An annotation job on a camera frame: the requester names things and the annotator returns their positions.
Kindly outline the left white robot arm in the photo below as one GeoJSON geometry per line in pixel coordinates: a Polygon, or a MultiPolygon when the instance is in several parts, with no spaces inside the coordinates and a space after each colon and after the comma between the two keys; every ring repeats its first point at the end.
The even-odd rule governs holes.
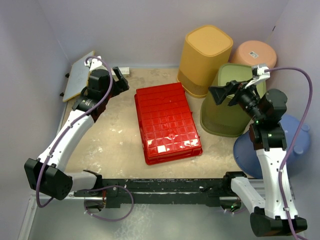
{"type": "Polygon", "coordinates": [[[66,173],[65,169],[85,133],[106,110],[110,98],[129,90],[118,67],[112,68],[117,80],[106,69],[94,69],[72,106],[67,121],[48,148],[37,159],[29,158],[24,170],[36,195],[63,200],[70,192],[86,190],[91,196],[103,191],[102,176],[90,170],[66,173]]]}

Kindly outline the red plastic tray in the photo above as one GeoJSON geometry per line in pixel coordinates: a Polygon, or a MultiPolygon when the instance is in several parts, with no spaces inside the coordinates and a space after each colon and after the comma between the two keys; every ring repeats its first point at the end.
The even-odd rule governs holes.
{"type": "Polygon", "coordinates": [[[203,153],[181,83],[139,88],[134,100],[147,165],[196,157],[203,153]]]}

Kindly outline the orange round plastic bucket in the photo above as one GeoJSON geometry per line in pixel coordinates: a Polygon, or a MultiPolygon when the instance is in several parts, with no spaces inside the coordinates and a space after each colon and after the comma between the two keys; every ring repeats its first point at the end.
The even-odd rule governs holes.
{"type": "Polygon", "coordinates": [[[266,64],[273,68],[277,62],[277,54],[267,43],[249,40],[239,45],[229,62],[247,66],[266,64]]]}

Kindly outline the blue round plastic bucket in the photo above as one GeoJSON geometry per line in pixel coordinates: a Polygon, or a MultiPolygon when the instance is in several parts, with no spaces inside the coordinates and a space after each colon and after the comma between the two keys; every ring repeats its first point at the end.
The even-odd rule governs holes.
{"type": "MultiPolygon", "coordinates": [[[[289,114],[284,114],[280,120],[288,147],[293,141],[299,123],[300,121],[297,118],[289,114]]],[[[310,126],[304,123],[294,143],[293,150],[286,161],[288,166],[300,159],[309,150],[311,143],[309,131],[310,126]]],[[[233,145],[233,157],[244,173],[255,179],[263,178],[261,165],[250,140],[249,131],[246,131],[236,139],[233,145]]]]}

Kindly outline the green mesh waste basket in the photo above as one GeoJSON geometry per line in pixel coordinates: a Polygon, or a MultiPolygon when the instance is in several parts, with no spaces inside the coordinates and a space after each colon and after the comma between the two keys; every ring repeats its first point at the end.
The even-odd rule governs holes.
{"type": "MultiPolygon", "coordinates": [[[[226,63],[219,68],[212,86],[225,86],[229,81],[242,82],[252,77],[251,66],[226,63]]],[[[228,106],[232,97],[227,96],[222,104],[216,105],[212,95],[206,95],[201,105],[200,125],[207,133],[228,138],[236,138],[244,133],[251,119],[239,105],[228,106]]]]}

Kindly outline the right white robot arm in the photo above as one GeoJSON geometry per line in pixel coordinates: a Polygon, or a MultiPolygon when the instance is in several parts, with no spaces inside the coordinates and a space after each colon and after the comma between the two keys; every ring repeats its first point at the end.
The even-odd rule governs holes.
{"type": "Polygon", "coordinates": [[[293,236],[308,228],[300,217],[290,188],[287,141],[280,120],[287,111],[287,96],[278,89],[259,96],[250,82],[232,80],[225,86],[208,88],[216,105],[232,95],[229,106],[239,105],[252,119],[249,136],[258,157],[265,196],[262,197],[243,173],[227,173],[222,190],[228,196],[237,195],[250,212],[250,226],[257,237],[293,236]]]}

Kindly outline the yellow mesh waste basket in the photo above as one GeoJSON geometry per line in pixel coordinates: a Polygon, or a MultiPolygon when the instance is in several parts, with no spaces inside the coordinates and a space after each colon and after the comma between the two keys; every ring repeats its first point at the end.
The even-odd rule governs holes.
{"type": "Polygon", "coordinates": [[[204,98],[220,66],[230,58],[233,39],[214,25],[203,25],[185,36],[177,81],[191,96],[204,98]]]}

